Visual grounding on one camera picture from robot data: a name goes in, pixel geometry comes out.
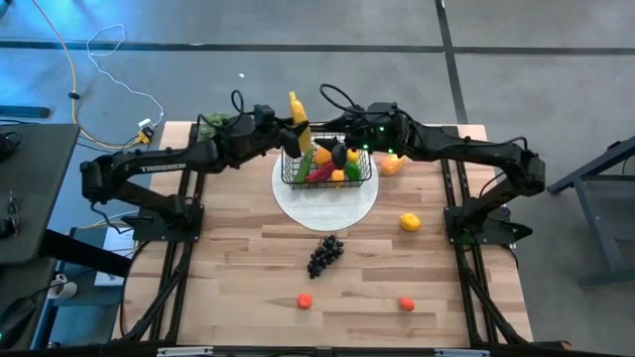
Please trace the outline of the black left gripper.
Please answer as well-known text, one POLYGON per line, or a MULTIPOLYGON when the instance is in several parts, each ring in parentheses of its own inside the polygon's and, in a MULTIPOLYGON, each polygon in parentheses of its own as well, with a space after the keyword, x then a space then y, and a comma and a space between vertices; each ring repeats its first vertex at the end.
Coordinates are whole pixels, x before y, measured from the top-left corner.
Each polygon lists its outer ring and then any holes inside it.
POLYGON ((285 122, 269 105, 256 104, 250 114, 239 114, 228 122, 232 149, 255 149, 282 146, 292 159, 302 155, 299 137, 310 127, 309 121, 285 122))

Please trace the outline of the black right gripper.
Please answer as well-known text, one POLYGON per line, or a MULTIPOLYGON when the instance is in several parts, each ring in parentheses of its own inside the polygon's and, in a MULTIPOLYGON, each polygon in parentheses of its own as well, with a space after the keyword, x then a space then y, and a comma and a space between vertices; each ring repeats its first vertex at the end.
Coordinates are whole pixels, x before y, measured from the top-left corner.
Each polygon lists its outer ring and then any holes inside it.
MULTIPOLYGON (((348 148, 368 153, 399 153, 407 137, 409 116, 396 102, 375 102, 352 116, 345 129, 344 143, 348 148)), ((315 138, 316 145, 331 150, 331 161, 337 170, 347 162, 347 149, 337 137, 315 138)))

